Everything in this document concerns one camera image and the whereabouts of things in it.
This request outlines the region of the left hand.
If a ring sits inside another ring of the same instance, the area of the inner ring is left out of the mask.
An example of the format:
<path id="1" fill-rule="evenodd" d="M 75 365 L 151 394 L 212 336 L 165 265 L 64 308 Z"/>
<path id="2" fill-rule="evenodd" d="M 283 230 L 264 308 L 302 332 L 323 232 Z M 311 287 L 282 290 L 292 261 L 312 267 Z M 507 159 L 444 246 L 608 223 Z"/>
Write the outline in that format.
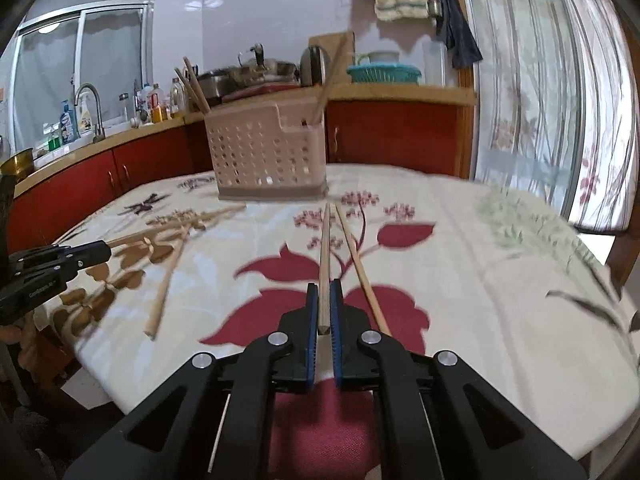
<path id="1" fill-rule="evenodd" d="M 13 324 L 2 325 L 1 341 L 9 347 L 17 348 L 17 365 L 32 378 L 36 378 L 43 364 L 44 353 L 35 323 L 35 313 L 28 312 Z"/>

